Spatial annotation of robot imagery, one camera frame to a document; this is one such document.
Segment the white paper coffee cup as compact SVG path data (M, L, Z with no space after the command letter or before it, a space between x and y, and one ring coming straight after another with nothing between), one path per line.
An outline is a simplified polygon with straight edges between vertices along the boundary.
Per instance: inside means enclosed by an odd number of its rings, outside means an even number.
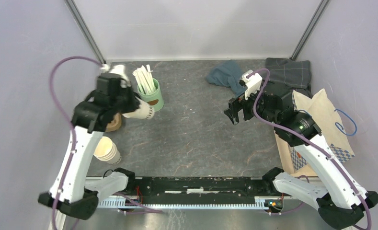
M122 113L122 116L126 118L136 118L136 119L151 119L155 115L154 108L147 102L135 97L139 102L138 109L129 113Z

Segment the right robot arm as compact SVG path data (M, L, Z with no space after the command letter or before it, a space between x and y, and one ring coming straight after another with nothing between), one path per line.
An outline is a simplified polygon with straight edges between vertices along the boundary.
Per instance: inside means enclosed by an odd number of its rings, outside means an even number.
M346 170L327 143L323 126L311 112L300 109L298 92L261 90L250 95L231 98L225 115L233 124L253 117L274 128L275 134L298 152L322 181L314 186L282 169L275 168L265 175L263 191L274 196L278 192L297 198L318 211L332 228L358 228L366 218L367 229L373 226L371 208L378 204L378 193L366 190Z

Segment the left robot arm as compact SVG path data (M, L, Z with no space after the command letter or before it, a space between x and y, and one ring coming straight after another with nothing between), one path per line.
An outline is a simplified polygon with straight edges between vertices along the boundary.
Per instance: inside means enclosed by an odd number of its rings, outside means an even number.
M125 74L100 74L96 89L74 109L65 159L54 184L49 191L39 195L38 203L70 217L87 220L98 204L109 196L117 192L133 194L136 190L135 174L121 168L92 184L85 185L85 182L107 124L115 114L133 112L138 108L138 99Z

